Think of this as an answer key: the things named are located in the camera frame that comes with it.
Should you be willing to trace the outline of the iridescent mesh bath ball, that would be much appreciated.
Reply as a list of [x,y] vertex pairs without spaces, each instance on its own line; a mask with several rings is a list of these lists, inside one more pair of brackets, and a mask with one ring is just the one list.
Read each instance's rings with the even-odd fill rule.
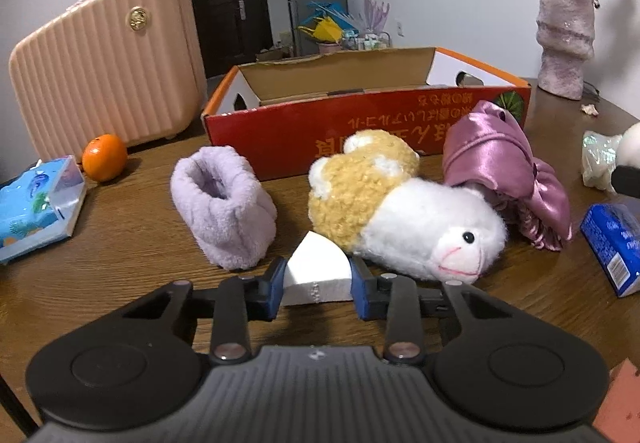
[[586,131],[582,136],[582,184],[603,192],[614,192],[612,174],[616,168],[616,152],[620,134],[606,136]]

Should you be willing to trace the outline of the blue tissue pack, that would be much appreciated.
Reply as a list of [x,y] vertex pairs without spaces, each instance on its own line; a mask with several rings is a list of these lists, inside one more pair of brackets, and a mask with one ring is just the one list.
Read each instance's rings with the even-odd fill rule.
[[623,203],[597,203],[580,224],[617,298],[639,291],[639,215]]

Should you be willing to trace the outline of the white plush sheep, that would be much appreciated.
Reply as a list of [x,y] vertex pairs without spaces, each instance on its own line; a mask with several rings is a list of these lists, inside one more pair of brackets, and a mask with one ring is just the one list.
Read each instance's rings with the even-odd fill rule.
[[421,281],[473,284],[506,245],[506,224],[476,189],[416,177],[393,189],[352,252]]

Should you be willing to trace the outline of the white foam cylinder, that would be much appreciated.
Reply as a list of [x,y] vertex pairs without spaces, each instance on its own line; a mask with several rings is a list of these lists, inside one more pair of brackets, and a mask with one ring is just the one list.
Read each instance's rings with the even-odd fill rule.
[[352,270],[345,252],[314,232],[308,232],[286,262],[282,304],[352,301]]

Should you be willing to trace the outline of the yellow fluffy plush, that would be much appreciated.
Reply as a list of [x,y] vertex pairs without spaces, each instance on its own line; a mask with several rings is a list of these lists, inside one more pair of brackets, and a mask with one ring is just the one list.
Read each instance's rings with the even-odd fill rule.
[[314,231],[347,252],[385,197],[418,175],[420,156],[400,137],[363,130],[347,137],[341,154],[310,167],[308,215]]

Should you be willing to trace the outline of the pink layered sponge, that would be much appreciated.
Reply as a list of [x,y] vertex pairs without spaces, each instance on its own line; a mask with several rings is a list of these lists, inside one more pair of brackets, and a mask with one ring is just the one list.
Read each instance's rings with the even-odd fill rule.
[[593,426],[611,442],[640,441],[639,368],[625,359],[610,372],[608,392]]

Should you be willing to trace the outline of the fallen rose petal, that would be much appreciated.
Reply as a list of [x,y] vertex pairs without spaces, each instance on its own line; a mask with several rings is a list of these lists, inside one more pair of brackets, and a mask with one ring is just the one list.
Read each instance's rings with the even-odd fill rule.
[[591,116],[591,117],[599,116],[599,111],[597,110],[597,107],[594,106],[593,104],[582,105],[580,106],[580,110],[587,116]]

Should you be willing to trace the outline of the purple textured vase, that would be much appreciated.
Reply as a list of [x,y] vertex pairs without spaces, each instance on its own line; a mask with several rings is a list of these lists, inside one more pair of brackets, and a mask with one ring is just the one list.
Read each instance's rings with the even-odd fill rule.
[[593,56],[596,0],[539,0],[536,40],[542,47],[538,88],[581,100],[584,66]]

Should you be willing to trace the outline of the red cardboard box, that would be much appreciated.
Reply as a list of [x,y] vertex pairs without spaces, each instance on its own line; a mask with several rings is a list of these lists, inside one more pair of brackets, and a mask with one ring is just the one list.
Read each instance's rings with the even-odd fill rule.
[[304,174],[360,130],[395,134],[421,155],[442,152],[454,122],[481,100],[526,119],[530,84],[443,47],[383,48],[232,68],[202,121],[262,181]]

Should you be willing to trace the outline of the orange tangerine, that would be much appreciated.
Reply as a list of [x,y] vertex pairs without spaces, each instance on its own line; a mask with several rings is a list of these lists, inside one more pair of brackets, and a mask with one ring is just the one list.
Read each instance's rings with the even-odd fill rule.
[[105,183],[125,169],[128,154],[125,143],[115,134],[95,137],[81,156],[81,166],[91,180]]

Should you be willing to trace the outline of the blue tissue box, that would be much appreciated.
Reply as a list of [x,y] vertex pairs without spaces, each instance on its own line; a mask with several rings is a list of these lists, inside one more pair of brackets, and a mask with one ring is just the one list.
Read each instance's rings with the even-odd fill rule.
[[86,195],[73,156],[39,161],[2,187],[1,263],[70,238]]

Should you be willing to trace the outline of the trolley with bottles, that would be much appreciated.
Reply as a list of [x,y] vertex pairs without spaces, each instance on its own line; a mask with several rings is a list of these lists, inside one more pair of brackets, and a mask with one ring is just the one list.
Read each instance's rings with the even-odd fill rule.
[[381,34],[344,31],[341,44],[344,50],[349,51],[382,50],[393,46],[392,38],[386,31]]

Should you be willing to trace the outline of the pink ribbed suitcase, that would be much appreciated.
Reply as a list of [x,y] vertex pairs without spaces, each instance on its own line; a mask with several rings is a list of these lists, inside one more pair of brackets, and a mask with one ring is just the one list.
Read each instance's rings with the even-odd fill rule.
[[42,160],[105,133],[128,146],[174,136],[207,86],[192,0],[80,0],[15,45],[9,74]]

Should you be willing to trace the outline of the yellow blue toy pile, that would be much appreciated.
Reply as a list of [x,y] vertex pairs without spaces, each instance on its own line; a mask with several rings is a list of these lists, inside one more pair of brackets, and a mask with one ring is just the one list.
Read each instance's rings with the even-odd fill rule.
[[359,30],[354,18],[337,2],[314,2],[307,4],[311,14],[296,30],[318,44],[339,44],[344,39],[356,39]]

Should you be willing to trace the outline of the dark entrance door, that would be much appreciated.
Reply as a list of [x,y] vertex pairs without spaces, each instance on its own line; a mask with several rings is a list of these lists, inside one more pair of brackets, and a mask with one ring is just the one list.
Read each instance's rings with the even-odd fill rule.
[[192,0],[205,74],[255,62],[273,46],[267,0]]

